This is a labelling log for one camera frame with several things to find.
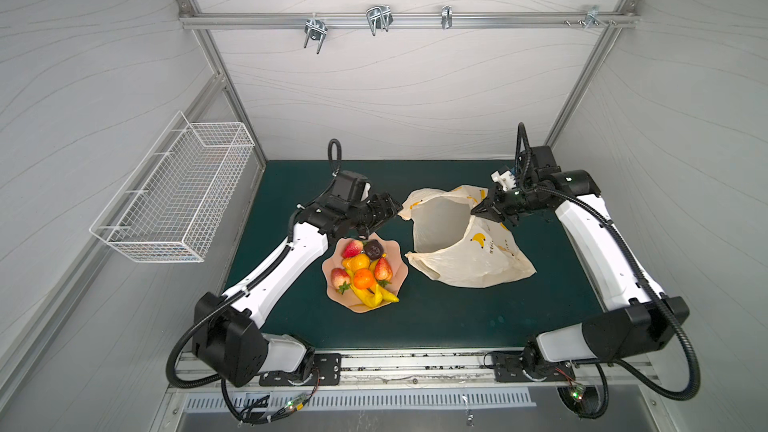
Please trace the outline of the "red strawberry top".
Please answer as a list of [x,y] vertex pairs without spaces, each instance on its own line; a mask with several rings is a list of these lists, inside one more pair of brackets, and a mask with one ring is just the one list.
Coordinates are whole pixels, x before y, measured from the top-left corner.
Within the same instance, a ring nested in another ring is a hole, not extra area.
[[364,252],[364,243],[360,240],[350,240],[345,246],[342,257],[344,259],[356,257]]

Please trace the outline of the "dark brown mangosteen fruit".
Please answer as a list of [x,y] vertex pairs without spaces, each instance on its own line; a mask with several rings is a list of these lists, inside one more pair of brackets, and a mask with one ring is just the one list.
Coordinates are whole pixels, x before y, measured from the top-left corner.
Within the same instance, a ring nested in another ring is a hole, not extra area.
[[363,251],[371,261],[380,259],[385,255],[385,250],[378,240],[369,240],[363,246]]

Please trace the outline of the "yellow mango fruit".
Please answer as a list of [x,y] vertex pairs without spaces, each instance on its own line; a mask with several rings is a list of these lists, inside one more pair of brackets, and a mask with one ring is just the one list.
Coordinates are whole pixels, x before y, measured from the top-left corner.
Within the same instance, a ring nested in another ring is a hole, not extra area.
[[368,269],[370,267],[370,263],[371,259],[365,253],[360,253],[354,257],[343,259],[342,267],[346,270],[356,272],[360,269]]

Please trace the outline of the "orange fruit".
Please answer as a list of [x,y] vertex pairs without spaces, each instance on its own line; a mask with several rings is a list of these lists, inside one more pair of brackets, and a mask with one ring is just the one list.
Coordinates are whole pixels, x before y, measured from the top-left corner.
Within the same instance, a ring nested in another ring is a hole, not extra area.
[[369,269],[360,269],[353,273],[353,286],[359,289],[371,289],[378,285],[374,274]]

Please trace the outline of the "cream banana print plastic bag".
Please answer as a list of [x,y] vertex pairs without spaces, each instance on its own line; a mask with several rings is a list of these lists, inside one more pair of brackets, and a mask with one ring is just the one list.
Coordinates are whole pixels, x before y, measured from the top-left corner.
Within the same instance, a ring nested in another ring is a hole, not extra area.
[[536,269],[505,226],[474,216],[485,188],[419,189],[399,216],[413,223],[410,265],[433,281],[461,288],[489,288],[533,276]]

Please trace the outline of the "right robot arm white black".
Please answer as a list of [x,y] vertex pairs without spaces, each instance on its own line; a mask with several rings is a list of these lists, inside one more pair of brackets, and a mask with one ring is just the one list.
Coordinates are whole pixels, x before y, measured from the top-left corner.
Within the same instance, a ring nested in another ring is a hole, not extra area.
[[[503,223],[553,210],[602,307],[595,317],[530,340],[520,355],[520,370],[533,381],[543,381],[567,363],[613,364],[664,398],[693,399],[701,387],[701,369],[682,327],[690,309],[683,298],[668,295],[641,266],[610,218],[591,175],[559,168],[518,175],[505,170],[493,173],[492,180],[473,215]],[[679,341],[688,368],[687,383],[680,390],[656,384],[627,361],[660,351],[672,339]]]

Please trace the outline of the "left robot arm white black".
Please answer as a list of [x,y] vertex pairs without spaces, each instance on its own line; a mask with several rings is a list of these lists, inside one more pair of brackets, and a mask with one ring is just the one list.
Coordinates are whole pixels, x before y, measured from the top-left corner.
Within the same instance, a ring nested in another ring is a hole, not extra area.
[[242,387],[269,373],[307,380],[312,346],[287,334],[264,333],[261,327],[283,294],[332,244],[351,230],[366,238],[401,210],[388,193],[357,202],[325,195],[297,206],[286,238],[260,265],[223,294],[207,293],[198,300],[194,324],[167,359],[168,383],[193,389],[223,379]]

